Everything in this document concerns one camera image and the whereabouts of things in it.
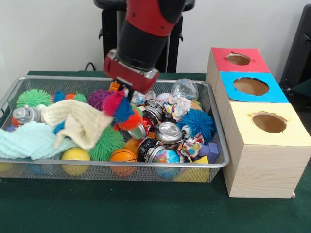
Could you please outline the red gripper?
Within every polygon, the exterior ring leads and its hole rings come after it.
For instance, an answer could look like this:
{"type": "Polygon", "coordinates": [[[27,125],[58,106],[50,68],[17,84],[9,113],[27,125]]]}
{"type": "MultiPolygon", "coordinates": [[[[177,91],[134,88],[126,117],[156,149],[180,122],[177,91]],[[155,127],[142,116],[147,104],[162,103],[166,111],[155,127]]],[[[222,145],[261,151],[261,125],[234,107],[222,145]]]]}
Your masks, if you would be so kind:
{"type": "Polygon", "coordinates": [[[107,55],[105,57],[104,72],[110,78],[117,80],[117,84],[119,85],[118,91],[123,91],[125,85],[127,85],[127,98],[129,102],[132,101],[134,91],[146,94],[152,89],[159,77],[159,71],[157,69],[142,71],[131,68],[118,61],[114,55],[107,55]]]}

